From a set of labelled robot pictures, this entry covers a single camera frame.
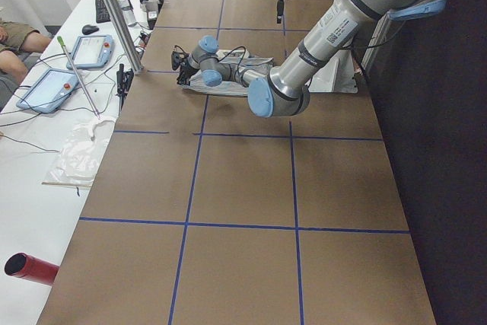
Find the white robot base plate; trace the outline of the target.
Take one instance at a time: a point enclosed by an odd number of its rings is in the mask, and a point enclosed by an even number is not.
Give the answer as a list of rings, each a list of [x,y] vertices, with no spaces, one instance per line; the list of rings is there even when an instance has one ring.
[[[350,51],[340,50],[311,79],[311,93],[356,94],[355,67]]]

